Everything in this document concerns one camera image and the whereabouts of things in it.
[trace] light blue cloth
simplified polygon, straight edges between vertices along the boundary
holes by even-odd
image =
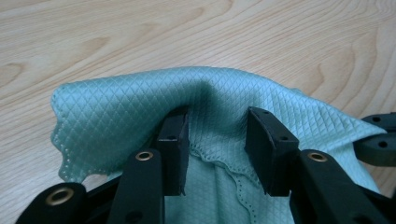
[[[297,90],[230,68],[182,67],[64,84],[53,93],[59,175],[119,172],[172,109],[190,107],[186,197],[166,198],[168,223],[292,223],[288,198],[264,195],[244,150],[248,106],[271,111],[300,149],[333,155],[349,176],[376,190],[352,142],[384,133]]]

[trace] microfiber cloth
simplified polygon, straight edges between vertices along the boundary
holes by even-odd
[[[293,223],[288,198],[264,194],[244,150],[249,106],[271,111],[299,140],[334,156],[353,181],[377,190],[352,142],[384,133],[274,81],[230,68],[181,67],[63,84],[52,96],[65,181],[119,173],[171,110],[187,105],[187,196],[165,198],[167,223]]]

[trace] metal grommet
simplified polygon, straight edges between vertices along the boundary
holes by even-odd
[[[69,201],[74,195],[74,191],[68,187],[63,187],[53,191],[46,199],[46,204],[55,206]]]
[[[151,152],[148,151],[142,151],[137,153],[137,155],[135,156],[137,160],[139,161],[148,161],[149,159],[151,159],[154,155]]]
[[[313,161],[327,161],[327,157],[317,152],[309,153],[308,157]]]

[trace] light wood surface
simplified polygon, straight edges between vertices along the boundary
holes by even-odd
[[[0,1],[0,223],[59,183],[60,84],[208,65],[269,77],[362,118],[396,111],[396,2]],[[390,195],[394,169],[370,167]],[[92,178],[90,188],[103,182]]]

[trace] wood grain surface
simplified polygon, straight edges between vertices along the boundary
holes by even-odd
[[[57,176],[50,96],[65,82],[232,67],[351,116],[396,111],[396,2],[0,1],[0,223]],[[382,192],[394,169],[369,167]],[[90,178],[90,188],[103,182]]]

